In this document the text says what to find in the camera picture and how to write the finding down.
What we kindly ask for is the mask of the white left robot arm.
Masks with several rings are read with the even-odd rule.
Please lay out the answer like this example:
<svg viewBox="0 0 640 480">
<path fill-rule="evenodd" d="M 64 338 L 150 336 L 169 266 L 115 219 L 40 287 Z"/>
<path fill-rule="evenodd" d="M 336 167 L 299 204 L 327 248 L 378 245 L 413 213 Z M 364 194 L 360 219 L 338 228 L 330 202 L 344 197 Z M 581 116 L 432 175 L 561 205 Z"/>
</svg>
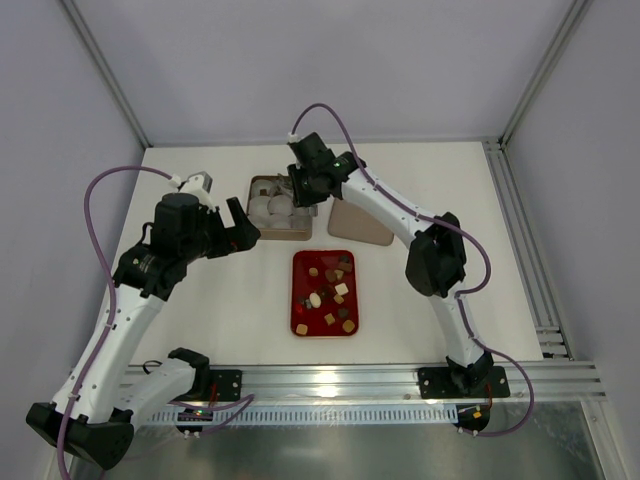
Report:
<svg viewBox="0 0 640 480">
<path fill-rule="evenodd" d="M 170 193 L 156 205 L 149 243 L 120 258 L 110 304 L 79 364 L 49 402 L 33 404 L 27 424 L 49 445 L 104 470 L 127 453 L 137 428 L 174 400 L 208 399 L 209 359 L 186 348 L 172 350 L 161 366 L 127 391 L 119 386 L 146 330 L 188 266 L 252 249 L 259 230 L 240 201 L 226 201 L 233 226 L 218 208 L 193 194 Z"/>
</svg>

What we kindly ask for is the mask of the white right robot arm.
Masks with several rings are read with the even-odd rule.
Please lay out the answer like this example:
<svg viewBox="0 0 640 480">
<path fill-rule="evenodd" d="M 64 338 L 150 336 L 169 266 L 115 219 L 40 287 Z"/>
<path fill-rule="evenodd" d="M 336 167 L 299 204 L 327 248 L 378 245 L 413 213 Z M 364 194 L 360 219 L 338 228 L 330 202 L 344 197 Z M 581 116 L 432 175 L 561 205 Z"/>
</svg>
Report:
<svg viewBox="0 0 640 480">
<path fill-rule="evenodd" d="M 406 246 L 405 277 L 435 312 L 453 388 L 462 396 L 481 392 L 494 358 L 475 331 L 466 299 L 467 256 L 458 218 L 451 213 L 437 216 L 410 204 L 357 155 L 335 155 L 317 133 L 304 138 L 291 133 L 288 146 L 296 158 L 287 171 L 298 206 L 330 197 L 342 200 L 382 223 Z"/>
</svg>

